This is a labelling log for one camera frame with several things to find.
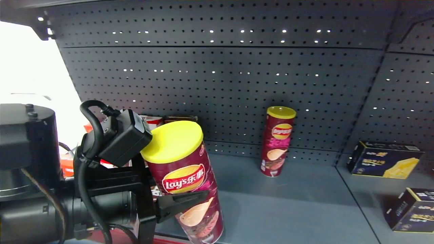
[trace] metal shelf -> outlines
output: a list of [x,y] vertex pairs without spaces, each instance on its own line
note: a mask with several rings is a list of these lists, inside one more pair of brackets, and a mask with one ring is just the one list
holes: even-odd
[[[268,178],[255,158],[210,154],[210,160],[225,223],[219,243],[377,243],[332,166],[291,163]],[[186,237],[175,219],[156,231]]]
[[349,154],[343,154],[337,169],[360,205],[380,243],[432,243],[434,236],[431,234],[392,231],[384,219],[384,213],[406,187],[434,188],[433,175],[413,172],[406,180],[351,175],[345,167],[345,161],[349,157]]

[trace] cable connector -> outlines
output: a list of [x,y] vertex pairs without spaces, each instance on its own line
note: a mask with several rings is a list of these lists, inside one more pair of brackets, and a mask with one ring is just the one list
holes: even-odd
[[109,116],[117,117],[118,115],[121,114],[121,111],[114,109],[110,106],[106,106],[105,108],[101,109],[101,113],[103,113],[107,117]]

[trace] lay's chip can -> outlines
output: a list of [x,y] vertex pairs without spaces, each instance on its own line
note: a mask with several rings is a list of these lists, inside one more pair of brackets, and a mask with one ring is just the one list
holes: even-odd
[[296,115],[294,109],[287,107],[267,109],[260,169],[268,177],[277,177],[282,172]]
[[161,194],[209,190],[205,201],[175,217],[193,244],[215,243],[223,233],[223,216],[201,127],[192,121],[159,126],[141,155]]

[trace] pegboard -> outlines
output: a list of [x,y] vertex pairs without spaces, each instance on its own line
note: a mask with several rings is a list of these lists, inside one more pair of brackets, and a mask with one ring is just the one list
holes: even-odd
[[434,56],[387,53],[345,152],[358,140],[408,143],[432,160],[433,110]]
[[106,1],[47,8],[59,47],[382,49],[395,1]]
[[96,47],[60,50],[81,100],[197,115],[208,141],[260,145],[266,108],[298,115],[292,147],[339,151],[382,51]]
[[391,44],[390,52],[434,55],[434,20],[416,24],[400,44]]
[[[434,20],[428,20],[434,17],[433,8],[434,2],[430,0],[399,1],[391,33],[394,42],[388,51],[434,55]],[[404,34],[407,35],[402,43],[395,43]]]
[[[240,157],[261,157],[262,146],[227,142],[205,142],[208,153],[233,155]],[[338,153],[333,151],[290,148],[286,154],[287,163],[332,166]]]

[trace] lay's logo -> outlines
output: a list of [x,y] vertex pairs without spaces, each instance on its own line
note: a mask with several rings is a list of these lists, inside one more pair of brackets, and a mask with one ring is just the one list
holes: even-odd
[[274,136],[274,138],[283,140],[289,137],[292,128],[293,127],[290,124],[279,124],[271,130],[271,134]]
[[192,191],[202,185],[205,179],[205,167],[189,165],[168,173],[163,178],[163,187],[171,194]]

